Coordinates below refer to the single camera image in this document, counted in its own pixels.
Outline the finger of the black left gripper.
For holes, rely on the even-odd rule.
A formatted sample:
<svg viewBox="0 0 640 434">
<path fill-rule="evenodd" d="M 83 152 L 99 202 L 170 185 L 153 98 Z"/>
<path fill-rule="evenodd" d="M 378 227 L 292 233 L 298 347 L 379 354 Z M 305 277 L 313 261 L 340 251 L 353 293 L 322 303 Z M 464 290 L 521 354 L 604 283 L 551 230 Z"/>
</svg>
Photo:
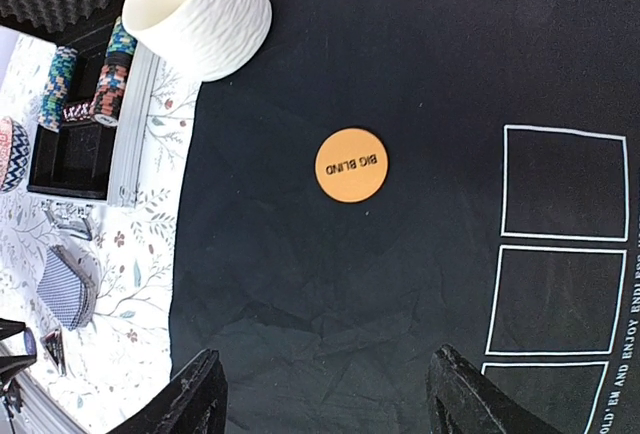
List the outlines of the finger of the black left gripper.
<svg viewBox="0 0 640 434">
<path fill-rule="evenodd" d="M 5 341 L 12 337 L 21 337 L 23 331 L 29 328 L 22 321 L 8 319 L 1 320 L 1 378 L 13 379 L 17 374 L 31 367 L 35 363 L 35 356 L 29 356 L 25 347 L 18 350 L 9 347 Z"/>
</svg>

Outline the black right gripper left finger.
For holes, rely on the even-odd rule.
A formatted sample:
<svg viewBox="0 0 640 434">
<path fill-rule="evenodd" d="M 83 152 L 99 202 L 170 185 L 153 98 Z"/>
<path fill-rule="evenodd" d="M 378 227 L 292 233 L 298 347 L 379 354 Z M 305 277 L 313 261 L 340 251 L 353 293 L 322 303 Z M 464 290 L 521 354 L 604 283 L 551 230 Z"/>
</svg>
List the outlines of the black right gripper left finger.
<svg viewBox="0 0 640 434">
<path fill-rule="evenodd" d="M 219 353 L 203 349 L 143 409 L 111 433 L 224 433 L 228 383 Z"/>
</svg>

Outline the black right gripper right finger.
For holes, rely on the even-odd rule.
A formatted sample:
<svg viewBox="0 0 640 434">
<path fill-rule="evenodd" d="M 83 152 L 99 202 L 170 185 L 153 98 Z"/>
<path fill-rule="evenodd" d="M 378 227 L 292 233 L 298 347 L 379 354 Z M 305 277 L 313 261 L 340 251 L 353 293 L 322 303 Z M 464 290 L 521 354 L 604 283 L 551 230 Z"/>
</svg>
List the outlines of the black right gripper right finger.
<svg viewBox="0 0 640 434">
<path fill-rule="evenodd" d="M 583 433 L 585 363 L 485 362 L 453 346 L 431 356 L 426 408 L 432 433 Z"/>
</svg>

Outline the orange big blind button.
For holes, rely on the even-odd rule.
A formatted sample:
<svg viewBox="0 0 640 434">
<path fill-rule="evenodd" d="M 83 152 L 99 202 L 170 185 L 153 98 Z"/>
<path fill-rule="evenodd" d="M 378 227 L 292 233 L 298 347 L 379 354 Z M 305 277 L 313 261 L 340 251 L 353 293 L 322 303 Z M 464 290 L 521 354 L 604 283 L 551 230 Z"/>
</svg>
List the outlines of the orange big blind button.
<svg viewBox="0 0 640 434">
<path fill-rule="evenodd" d="M 389 158 L 382 141 L 361 128 L 331 134 L 315 157 L 315 176 L 321 190 L 342 203 L 359 203 L 383 186 Z"/>
</svg>

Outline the purple small blind button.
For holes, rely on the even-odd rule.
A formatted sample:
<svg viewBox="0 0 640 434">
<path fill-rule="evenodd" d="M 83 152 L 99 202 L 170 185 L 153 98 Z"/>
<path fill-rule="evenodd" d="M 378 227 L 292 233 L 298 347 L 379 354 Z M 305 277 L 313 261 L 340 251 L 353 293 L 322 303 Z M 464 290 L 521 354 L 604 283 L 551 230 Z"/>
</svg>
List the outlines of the purple small blind button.
<svg viewBox="0 0 640 434">
<path fill-rule="evenodd" d="M 24 347 L 25 347 L 26 354 L 29 356 L 36 356 L 37 343 L 36 343 L 35 336 L 30 328 L 26 328 L 23 331 L 23 340 L 24 340 Z"/>
</svg>

